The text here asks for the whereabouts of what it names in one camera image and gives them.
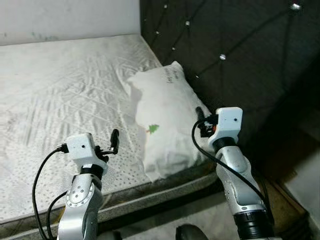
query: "black wire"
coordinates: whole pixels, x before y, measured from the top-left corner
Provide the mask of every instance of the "black wire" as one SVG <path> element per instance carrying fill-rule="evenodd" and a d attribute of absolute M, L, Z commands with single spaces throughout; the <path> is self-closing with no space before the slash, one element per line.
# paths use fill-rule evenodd
<path fill-rule="evenodd" d="M 41 163 L 41 166 L 39 167 L 38 172 L 36 173 L 34 182 L 33 182 L 33 186 L 32 186 L 32 205 L 33 205 L 33 211 L 34 211 L 34 215 L 35 215 L 35 220 L 36 220 L 36 224 L 38 226 L 40 235 L 42 237 L 43 240 L 50 240 L 50 238 L 47 238 L 45 231 L 42 228 L 42 224 L 40 221 L 40 217 L 39 217 L 39 212 L 38 212 L 38 208 L 37 208 L 37 203 L 36 203 L 36 186 L 37 186 L 37 182 L 38 182 L 38 178 L 39 175 L 41 173 L 42 168 L 44 167 L 44 165 L 46 164 L 46 162 L 48 161 L 48 159 L 55 153 L 60 152 L 59 149 L 55 149 L 52 152 L 49 153 L 48 156 L 46 156 L 46 158 L 43 160 L 43 162 Z"/>
<path fill-rule="evenodd" d="M 260 183 L 262 185 L 262 189 L 263 189 L 265 200 L 267 201 L 266 204 L 270 208 L 270 200 L 269 200 L 269 194 L 268 194 L 267 186 L 266 186 L 265 180 L 262 177 L 260 177 Z"/>
<path fill-rule="evenodd" d="M 52 203 L 50 204 L 49 208 L 48 208 L 48 211 L 46 212 L 46 229 L 47 229 L 47 232 L 48 232 L 48 235 L 49 235 L 49 238 L 50 239 L 54 239 L 54 236 L 52 235 L 52 232 L 51 232 L 51 227 L 50 227 L 50 214 L 51 214 L 51 210 L 53 208 L 53 206 L 55 205 L 55 203 L 60 199 L 62 198 L 64 195 L 66 195 L 67 192 L 65 191 L 64 193 L 60 194 L 59 196 L 57 196 L 53 201 Z"/>
<path fill-rule="evenodd" d="M 272 224 L 275 224 L 275 220 L 274 217 L 272 215 L 271 209 L 270 209 L 270 205 L 269 205 L 269 200 L 266 200 L 265 196 L 251 183 L 249 182 L 244 176 L 242 176 L 240 173 L 238 173 L 237 171 L 233 170 L 231 167 L 229 167 L 227 164 L 225 164 L 224 162 L 220 161 L 219 159 L 217 159 L 216 157 L 212 156 L 210 153 L 208 153 L 207 151 L 203 150 L 197 143 L 196 138 L 195 138 L 195 131 L 196 128 L 198 126 L 198 124 L 200 123 L 204 123 L 206 120 L 205 119 L 201 119 L 195 122 L 195 124 L 192 127 L 192 132 L 191 132 L 191 137 L 192 137 L 192 141 L 193 144 L 195 145 L 195 147 L 205 156 L 207 156 L 210 160 L 213 160 L 214 162 L 216 162 L 217 164 L 221 165 L 222 167 L 224 167 L 225 169 L 229 170 L 231 173 L 233 173 L 235 176 L 237 176 L 240 180 L 242 180 L 245 184 L 248 185 L 248 187 L 250 187 L 259 197 L 260 199 L 263 201 L 266 210 L 267 210 L 267 214 L 272 222 Z"/>

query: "silver robot arm segment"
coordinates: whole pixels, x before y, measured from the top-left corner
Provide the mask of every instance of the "silver robot arm segment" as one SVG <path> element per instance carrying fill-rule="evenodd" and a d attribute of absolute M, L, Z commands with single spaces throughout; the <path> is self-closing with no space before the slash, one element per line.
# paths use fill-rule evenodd
<path fill-rule="evenodd" d="M 199 108 L 196 109 L 196 112 L 198 116 L 203 116 Z M 237 146 L 242 115 L 243 111 L 239 107 L 219 108 L 215 116 L 202 118 L 204 124 L 202 127 L 199 124 L 198 128 L 200 128 L 201 137 L 209 137 L 208 146 L 213 148 L 215 158 L 241 174 L 257 190 L 260 190 L 251 174 L 250 162 Z M 265 203 L 257 193 L 220 164 L 216 167 L 216 173 L 222 181 L 226 200 L 237 225 L 240 239 L 281 240 L 275 237 Z"/>
<path fill-rule="evenodd" d="M 65 211 L 58 226 L 58 240 L 96 240 L 98 210 L 103 203 L 101 179 L 107 173 L 107 154 L 117 154 L 119 131 L 113 130 L 111 147 L 103 152 L 91 133 L 70 136 L 65 143 L 80 174 L 73 177 L 66 194 Z"/>

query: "mattress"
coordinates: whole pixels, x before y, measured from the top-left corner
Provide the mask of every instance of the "mattress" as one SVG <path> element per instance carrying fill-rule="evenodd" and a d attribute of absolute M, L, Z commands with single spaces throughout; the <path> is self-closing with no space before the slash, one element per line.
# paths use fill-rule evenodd
<path fill-rule="evenodd" d="M 106 208 L 116 193 L 130 196 L 123 191 L 150 185 L 142 164 L 144 146 L 135 103 L 124 90 L 136 72 L 161 66 L 141 36 L 1 46 L 0 65 L 0 237 L 36 227 L 31 201 L 34 177 L 44 157 L 67 136 L 90 132 L 95 144 L 106 148 L 112 130 L 119 130 L 119 153 L 110 157 L 102 177 Z M 206 177 L 210 167 L 210 171 L 208 166 L 198 168 L 202 170 L 195 171 L 193 179 L 204 176 L 203 181 L 215 181 L 214 174 Z M 36 189 L 40 212 L 71 186 L 77 173 L 67 154 L 50 158 Z M 184 179 L 179 185 L 193 184 L 192 179 L 179 179 Z M 119 199 L 111 201 L 113 206 Z M 17 230 L 22 222 L 27 226 Z"/>

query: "dark gray headboard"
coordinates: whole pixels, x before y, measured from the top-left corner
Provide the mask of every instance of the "dark gray headboard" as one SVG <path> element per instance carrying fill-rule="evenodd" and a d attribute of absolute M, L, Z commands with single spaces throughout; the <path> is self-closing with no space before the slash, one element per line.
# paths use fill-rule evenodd
<path fill-rule="evenodd" d="M 241 145 L 253 146 L 270 116 L 284 112 L 293 92 L 296 100 L 310 94 L 293 89 L 299 81 L 314 84 L 314 77 L 302 76 L 320 52 L 319 0 L 140 3 L 141 34 L 160 62 L 178 61 L 212 112 L 223 106 L 244 110 Z"/>

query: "pillow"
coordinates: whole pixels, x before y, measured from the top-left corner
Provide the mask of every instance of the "pillow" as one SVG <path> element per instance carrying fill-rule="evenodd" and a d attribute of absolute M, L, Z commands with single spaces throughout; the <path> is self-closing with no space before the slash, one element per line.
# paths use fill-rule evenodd
<path fill-rule="evenodd" d="M 154 182 L 201 163 L 204 159 L 192 142 L 196 107 L 210 112 L 185 79 L 178 62 L 138 72 L 128 79 L 131 98 L 137 102 L 135 120 L 146 132 L 144 172 Z M 196 140 L 205 145 L 197 128 Z"/>

